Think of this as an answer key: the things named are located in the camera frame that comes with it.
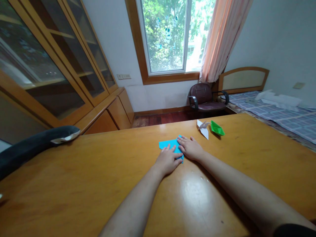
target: blue paper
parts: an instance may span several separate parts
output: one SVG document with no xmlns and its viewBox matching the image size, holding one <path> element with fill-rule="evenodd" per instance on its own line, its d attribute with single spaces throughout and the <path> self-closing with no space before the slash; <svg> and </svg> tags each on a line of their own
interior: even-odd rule
<svg viewBox="0 0 316 237">
<path fill-rule="evenodd" d="M 177 142 L 177 139 L 175 140 L 170 140 L 170 141 L 163 141 L 163 142 L 159 142 L 159 148 L 163 149 L 165 147 L 168 146 L 168 144 L 170 144 L 170 149 L 173 148 L 173 146 L 175 145 L 175 150 L 174 153 L 182 153 L 182 151 L 179 149 L 179 143 Z"/>
</svg>

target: headboard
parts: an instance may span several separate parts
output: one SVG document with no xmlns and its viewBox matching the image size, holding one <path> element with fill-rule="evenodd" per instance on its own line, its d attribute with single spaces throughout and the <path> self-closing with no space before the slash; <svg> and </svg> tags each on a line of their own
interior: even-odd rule
<svg viewBox="0 0 316 237">
<path fill-rule="evenodd" d="M 262 67 L 240 67 L 230 70 L 219 76 L 217 91 L 227 91 L 228 94 L 262 91 L 269 72 Z"/>
</svg>

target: wooden floor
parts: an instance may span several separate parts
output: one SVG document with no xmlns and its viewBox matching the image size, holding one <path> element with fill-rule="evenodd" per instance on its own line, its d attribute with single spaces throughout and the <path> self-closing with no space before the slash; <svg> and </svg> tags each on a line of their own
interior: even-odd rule
<svg viewBox="0 0 316 237">
<path fill-rule="evenodd" d="M 133 128 L 159 125 L 165 123 L 182 122 L 194 119 L 203 119 L 228 115 L 224 110 L 213 113 L 200 113 L 196 111 L 181 111 L 167 114 L 135 116 Z"/>
</svg>

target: wooden table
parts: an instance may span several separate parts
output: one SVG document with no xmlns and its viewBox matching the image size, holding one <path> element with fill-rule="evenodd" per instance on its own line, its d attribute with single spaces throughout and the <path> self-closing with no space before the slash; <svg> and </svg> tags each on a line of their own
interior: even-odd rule
<svg viewBox="0 0 316 237">
<path fill-rule="evenodd" d="M 316 155 L 247 114 L 80 136 L 42 152 L 0 182 L 0 235 L 96 236 L 154 164 L 159 141 L 191 135 L 224 162 L 316 219 Z M 184 159 L 157 191 L 145 236 L 247 236 L 252 222 L 199 165 Z"/>
</svg>

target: hand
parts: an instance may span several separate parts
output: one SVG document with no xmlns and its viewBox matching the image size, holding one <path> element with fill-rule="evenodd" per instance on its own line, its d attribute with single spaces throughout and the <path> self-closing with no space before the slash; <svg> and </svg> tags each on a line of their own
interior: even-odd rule
<svg viewBox="0 0 316 237">
<path fill-rule="evenodd" d="M 206 154 L 200 144 L 193 137 L 191 137 L 190 140 L 185 136 L 179 136 L 177 141 L 180 144 L 179 149 L 191 160 L 199 161 Z"/>
<path fill-rule="evenodd" d="M 182 159 L 177 159 L 182 156 L 182 153 L 174 153 L 175 145 L 170 149 L 170 144 L 163 148 L 157 157 L 154 167 L 157 168 L 163 176 L 172 173 L 177 166 L 182 163 Z"/>
</svg>

